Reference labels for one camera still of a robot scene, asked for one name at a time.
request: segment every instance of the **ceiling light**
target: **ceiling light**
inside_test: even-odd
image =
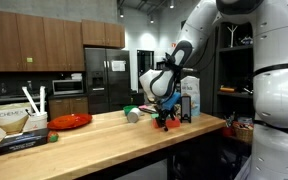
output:
[[[171,9],[174,8],[174,0],[171,0],[170,8],[171,8]]]
[[[151,23],[154,23],[154,19],[153,16],[151,15]]]
[[[121,18],[124,17],[124,10],[123,10],[123,8],[120,8],[120,17],[121,17]]]

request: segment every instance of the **doorway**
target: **doorway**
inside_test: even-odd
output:
[[[138,92],[143,91],[139,77],[150,69],[154,69],[154,51],[137,50]]]

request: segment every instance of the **red plate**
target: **red plate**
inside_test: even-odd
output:
[[[54,130],[72,129],[88,124],[91,121],[92,121],[92,115],[90,114],[71,114],[60,116],[58,118],[51,120],[47,124],[47,128]]]

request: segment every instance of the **chemex box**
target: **chemex box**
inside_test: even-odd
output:
[[[0,139],[6,135],[17,134],[25,129],[30,129],[28,113],[31,112],[30,103],[0,105]]]

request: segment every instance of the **floor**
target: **floor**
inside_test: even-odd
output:
[[[133,173],[119,177],[116,180],[166,180],[166,160],[157,162]]]

